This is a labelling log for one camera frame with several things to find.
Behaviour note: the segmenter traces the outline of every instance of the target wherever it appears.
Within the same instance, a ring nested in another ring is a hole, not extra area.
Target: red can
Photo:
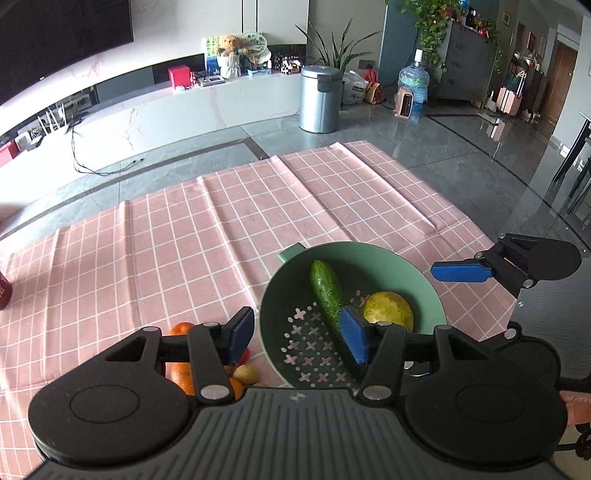
[[[12,285],[2,273],[0,273],[0,310],[4,310],[12,296]]]

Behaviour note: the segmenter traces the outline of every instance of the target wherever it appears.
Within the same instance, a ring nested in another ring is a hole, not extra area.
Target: cucumber
[[[310,267],[310,281],[320,310],[329,322],[332,334],[339,333],[339,313],[346,305],[343,287],[332,267],[322,260],[314,260]]]
[[[343,293],[343,287],[332,267],[322,260],[314,260],[310,267],[310,282],[316,295],[316,301],[324,317],[329,335],[335,343],[335,348],[343,359],[347,370],[357,382],[361,382],[367,367],[357,364],[347,343],[343,339],[339,328],[339,315],[341,309],[349,302]]]

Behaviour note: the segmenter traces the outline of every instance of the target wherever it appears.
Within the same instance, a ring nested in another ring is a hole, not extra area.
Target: television
[[[0,105],[58,70],[133,40],[129,0],[0,0]]]

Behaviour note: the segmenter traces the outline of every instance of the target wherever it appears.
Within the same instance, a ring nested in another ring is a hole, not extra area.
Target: circular mount
[[[39,391],[28,419],[44,456],[99,468],[128,464],[169,445],[189,414],[183,391],[153,366],[95,357]]]
[[[408,425],[429,449],[480,470],[547,459],[566,426],[557,392],[502,359],[453,361],[405,404]]]

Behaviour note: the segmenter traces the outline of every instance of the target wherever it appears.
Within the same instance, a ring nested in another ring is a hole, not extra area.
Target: gray cabinet
[[[483,101],[495,62],[495,43],[456,22],[451,23],[448,36],[440,50],[446,71],[441,73],[435,97]]]

